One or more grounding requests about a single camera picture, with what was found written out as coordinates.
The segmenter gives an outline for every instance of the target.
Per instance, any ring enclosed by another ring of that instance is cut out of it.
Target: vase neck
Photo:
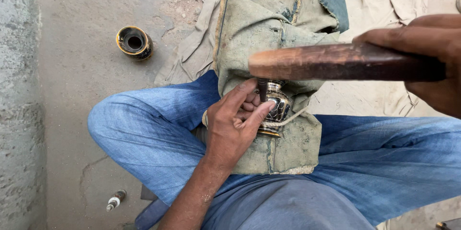
[[[285,83],[286,80],[269,80],[267,82],[267,88],[272,90],[281,90]]]

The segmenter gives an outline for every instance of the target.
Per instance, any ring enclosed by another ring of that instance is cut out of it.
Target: blue pants
[[[204,155],[190,131],[220,97],[209,71],[192,83],[127,91],[95,105],[95,142],[171,205]],[[346,196],[377,225],[461,194],[461,121],[444,117],[316,115],[319,165],[306,175]],[[255,175],[231,175],[217,195]]]

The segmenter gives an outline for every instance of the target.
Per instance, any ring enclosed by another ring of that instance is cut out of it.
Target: brass vase
[[[290,110],[290,100],[282,92],[282,86],[286,84],[285,80],[268,80],[267,81],[267,94],[266,101],[272,100],[275,102],[275,107],[269,112],[264,119],[264,122],[282,122],[288,115]],[[280,138],[282,126],[264,126],[261,125],[258,129],[258,135]]]
[[[153,54],[152,39],[139,27],[128,26],[117,33],[117,45],[123,53],[136,61],[150,58]]]

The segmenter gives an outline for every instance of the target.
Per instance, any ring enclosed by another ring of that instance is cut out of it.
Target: concrete floor
[[[429,0],[429,9],[455,13],[454,3]],[[41,0],[39,73],[46,109],[49,229],[122,229],[149,204],[139,199],[140,182],[93,142],[87,115],[104,97],[150,87],[173,48],[193,29],[201,5],[202,0]],[[115,35],[127,25],[152,38],[156,50],[150,60],[131,61],[118,49]],[[128,192],[126,201],[107,213],[108,199],[120,188]],[[407,213],[393,221],[392,229],[407,223],[416,229],[418,222],[424,222],[419,229],[432,229],[437,220],[461,217],[460,201]],[[434,216],[437,211],[451,214]]]

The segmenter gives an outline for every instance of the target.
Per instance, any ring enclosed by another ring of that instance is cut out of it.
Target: knee
[[[96,104],[88,115],[88,131],[97,144],[122,127],[130,115],[129,99],[121,93],[109,96]]]
[[[417,141],[434,156],[461,162],[461,120],[452,117],[428,118],[430,127]]]

